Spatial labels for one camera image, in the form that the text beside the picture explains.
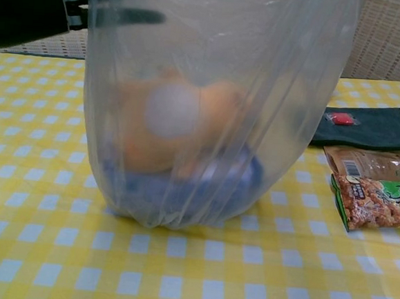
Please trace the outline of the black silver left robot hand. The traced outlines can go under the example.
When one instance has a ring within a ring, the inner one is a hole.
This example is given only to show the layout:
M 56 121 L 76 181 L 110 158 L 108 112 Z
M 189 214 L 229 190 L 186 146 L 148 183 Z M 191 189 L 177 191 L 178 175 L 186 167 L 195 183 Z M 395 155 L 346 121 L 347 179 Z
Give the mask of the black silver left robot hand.
M 0 0 L 0 48 L 87 30 L 88 55 L 110 52 L 118 28 L 163 23 L 159 10 L 124 0 Z

